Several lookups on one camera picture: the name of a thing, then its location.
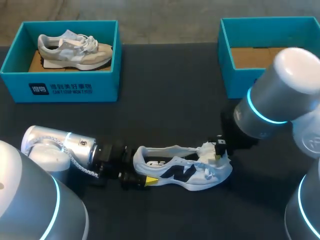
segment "white sneaker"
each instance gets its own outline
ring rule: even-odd
[[[227,151],[220,158],[215,156],[212,142],[198,148],[140,146],[133,156],[133,166],[138,174],[157,179],[152,186],[178,184],[189,191],[199,191],[223,182],[232,172]]]
[[[93,36],[75,34],[70,30],[57,37],[41,34],[38,49],[44,59],[44,68],[73,67],[84,71],[105,65],[113,53],[112,46],[98,43]]]

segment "black logo on sneaker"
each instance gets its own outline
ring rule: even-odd
[[[184,171],[184,166],[175,165],[170,167],[168,171],[166,171],[160,177],[163,179],[168,179],[173,176],[174,180],[186,183],[197,170],[195,165],[192,165],[189,169],[187,169],[185,172]]]
[[[33,95],[49,95],[47,86],[44,83],[29,83]]]

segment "black table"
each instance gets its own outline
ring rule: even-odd
[[[138,146],[197,147],[221,133],[226,103],[216,43],[123,45],[116,103],[15,104],[1,81],[0,139],[20,149],[26,129],[39,125]],[[89,240],[286,239],[286,204],[313,160],[290,127],[231,160],[228,180],[199,192],[123,191],[115,180],[89,187]]]

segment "cable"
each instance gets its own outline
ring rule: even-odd
[[[48,139],[48,140],[54,141],[56,144],[58,144],[58,145],[60,146],[60,148],[61,148],[61,151],[64,152],[64,153],[66,153],[66,154],[69,156],[71,162],[72,162],[80,171],[82,171],[82,172],[84,172],[84,173],[86,173],[86,174],[88,174],[88,175],[91,175],[91,176],[93,176],[93,177],[95,177],[95,178],[97,178],[97,179],[99,178],[99,176],[98,176],[98,174],[97,174],[96,172],[90,171],[90,170],[84,168],[83,166],[81,166],[81,165],[76,161],[76,159],[74,158],[74,156],[69,152],[69,150],[65,147],[65,145],[64,145],[61,141],[59,141],[57,138],[52,137],[52,136],[41,136],[41,137],[37,137],[37,138],[32,139],[32,140],[29,142],[29,144],[28,144],[29,146],[28,146],[28,147],[26,148],[26,150],[24,151],[24,154],[28,157],[29,154],[30,154],[31,149],[32,149],[37,143],[39,143],[39,142],[40,142],[41,140],[43,140],[43,139]]]

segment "shoe lace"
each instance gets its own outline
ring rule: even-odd
[[[83,53],[84,51],[94,52],[97,50],[98,41],[95,40],[93,36],[86,36],[84,34],[79,34],[79,36],[84,37],[84,39],[80,41],[82,44],[79,46],[75,46],[74,48],[83,48],[83,50],[80,53]]]
[[[204,176],[207,180],[211,179],[216,173],[216,169],[214,168],[214,166],[206,164],[204,162],[188,161],[188,164],[193,164],[197,171],[204,171]]]

